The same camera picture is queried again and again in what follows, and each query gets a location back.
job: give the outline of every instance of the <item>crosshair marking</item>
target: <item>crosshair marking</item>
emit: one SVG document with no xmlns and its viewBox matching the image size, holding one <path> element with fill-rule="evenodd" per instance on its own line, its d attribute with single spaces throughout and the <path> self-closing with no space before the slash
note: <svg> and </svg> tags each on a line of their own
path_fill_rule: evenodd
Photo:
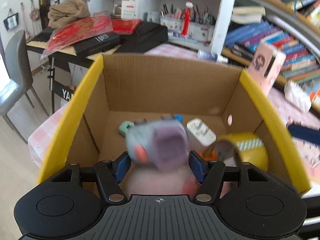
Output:
<svg viewBox="0 0 320 240">
<path fill-rule="evenodd" d="M 155 201 L 157 201 L 158 203 L 162 203 L 165 200 L 163 198 L 157 198 L 157 199 L 155 199 Z"/>
</svg>

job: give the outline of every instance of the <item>pink checkered tablecloth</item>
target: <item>pink checkered tablecloth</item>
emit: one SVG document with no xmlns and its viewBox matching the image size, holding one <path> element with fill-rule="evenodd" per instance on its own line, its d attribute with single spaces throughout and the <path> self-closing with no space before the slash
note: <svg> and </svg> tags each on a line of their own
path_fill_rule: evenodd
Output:
<svg viewBox="0 0 320 240">
<path fill-rule="evenodd" d="M 172 56 L 172 57 L 182 57 L 197 59 L 197 53 L 183 49 L 170 44 L 162 44 L 154 49 L 151 49 L 146 54 L 149 55 L 161 55 L 161 56 Z M 302 125 L 319 129 L 320 120 L 317 119 L 311 113 L 302 113 L 289 104 L 284 95 L 276 89 L 272 89 L 268 95 L 271 103 L 275 107 L 279 116 L 281 117 L 284 125 L 288 122 L 297 121 L 301 122 Z M 29 150 L 32 160 L 40 166 L 49 142 L 55 132 L 55 129 L 66 109 L 66 106 L 59 109 L 54 115 L 52 115 L 48 120 L 46 120 L 30 137 L 28 140 Z M 301 158 L 304 161 L 306 170 L 310 175 L 310 178 L 320 184 L 320 150 L 319 147 L 305 143 L 298 139 L 293 139 L 295 142 Z"/>
<path fill-rule="evenodd" d="M 67 105 L 61 107 L 57 112 L 50 116 L 28 139 L 29 152 L 31 159 L 38 167 L 41 166 L 44 155 L 49 143 L 54 135 L 58 123 L 60 122 Z"/>
</svg>

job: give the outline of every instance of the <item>green toy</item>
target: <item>green toy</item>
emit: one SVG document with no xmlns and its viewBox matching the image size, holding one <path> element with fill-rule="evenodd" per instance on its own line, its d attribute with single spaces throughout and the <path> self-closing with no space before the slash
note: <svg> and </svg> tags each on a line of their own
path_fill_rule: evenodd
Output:
<svg viewBox="0 0 320 240">
<path fill-rule="evenodd" d="M 122 136 L 125 136 L 127 131 L 131 128 L 134 127 L 134 123 L 130 121 L 124 121 L 120 126 L 119 126 L 119 133 Z"/>
</svg>

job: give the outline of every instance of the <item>hanging bag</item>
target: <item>hanging bag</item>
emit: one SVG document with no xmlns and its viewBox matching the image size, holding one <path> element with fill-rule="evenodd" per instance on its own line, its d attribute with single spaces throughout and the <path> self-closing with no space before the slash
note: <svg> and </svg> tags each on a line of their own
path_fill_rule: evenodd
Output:
<svg viewBox="0 0 320 240">
<path fill-rule="evenodd" d="M 19 25 L 19 14 L 18 13 L 14 14 L 12 9 L 10 8 L 8 17 L 3 20 L 3 23 L 7 31 L 10 31 L 16 28 Z"/>
<path fill-rule="evenodd" d="M 26 22 L 25 22 L 25 17 L 24 17 L 24 4 L 23 2 L 21 3 L 21 12 L 22 12 L 22 21 L 23 21 L 23 29 L 26 35 L 26 40 L 30 38 L 30 33 L 26 27 Z"/>
<path fill-rule="evenodd" d="M 34 3 L 33 3 L 33 0 L 31 0 L 30 19 L 31 19 L 31 21 L 33 21 L 33 22 L 40 20 L 40 10 L 39 10 L 38 8 L 35 8 L 35 5 L 34 5 Z"/>
</svg>

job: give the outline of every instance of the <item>wooden floor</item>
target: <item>wooden floor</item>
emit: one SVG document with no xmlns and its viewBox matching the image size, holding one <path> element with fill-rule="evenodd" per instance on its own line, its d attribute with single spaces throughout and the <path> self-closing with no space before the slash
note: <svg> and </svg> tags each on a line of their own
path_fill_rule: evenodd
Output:
<svg viewBox="0 0 320 240">
<path fill-rule="evenodd" d="M 51 113 L 51 92 L 47 72 L 34 76 L 33 87 L 49 113 Z M 56 79 L 68 84 L 71 74 L 56 70 Z M 35 97 L 29 91 L 28 95 L 35 109 L 22 97 L 8 113 L 25 139 L 41 125 L 47 116 L 41 110 Z M 60 99 L 55 98 L 56 106 Z M 35 186 L 38 167 L 31 161 L 28 145 L 26 145 L 0 117 L 0 239 L 17 240 L 21 237 L 20 230 L 14 220 L 15 203 Z"/>
</svg>

